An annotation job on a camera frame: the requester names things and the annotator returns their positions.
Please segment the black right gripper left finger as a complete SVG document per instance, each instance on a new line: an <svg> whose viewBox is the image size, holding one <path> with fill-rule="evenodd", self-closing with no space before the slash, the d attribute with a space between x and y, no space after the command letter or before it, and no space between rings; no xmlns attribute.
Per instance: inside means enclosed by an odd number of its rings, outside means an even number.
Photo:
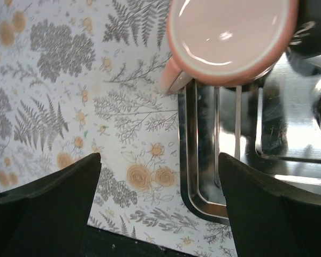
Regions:
<svg viewBox="0 0 321 257"><path fill-rule="evenodd" d="M0 193L0 256L78 256L100 172L93 153Z"/></svg>

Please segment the pink mug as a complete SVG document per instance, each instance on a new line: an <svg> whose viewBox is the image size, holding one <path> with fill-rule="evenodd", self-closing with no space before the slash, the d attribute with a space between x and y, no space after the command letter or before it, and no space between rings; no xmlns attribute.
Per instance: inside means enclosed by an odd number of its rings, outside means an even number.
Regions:
<svg viewBox="0 0 321 257"><path fill-rule="evenodd" d="M173 94L192 79L225 87L257 79L288 46L298 10L298 1L172 1L161 91Z"/></svg>

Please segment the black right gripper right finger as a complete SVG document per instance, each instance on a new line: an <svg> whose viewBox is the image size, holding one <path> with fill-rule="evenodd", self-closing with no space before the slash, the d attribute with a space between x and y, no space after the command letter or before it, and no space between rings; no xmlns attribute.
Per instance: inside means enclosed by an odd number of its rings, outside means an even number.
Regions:
<svg viewBox="0 0 321 257"><path fill-rule="evenodd" d="M219 178L238 256L321 256L321 195L220 153Z"/></svg>

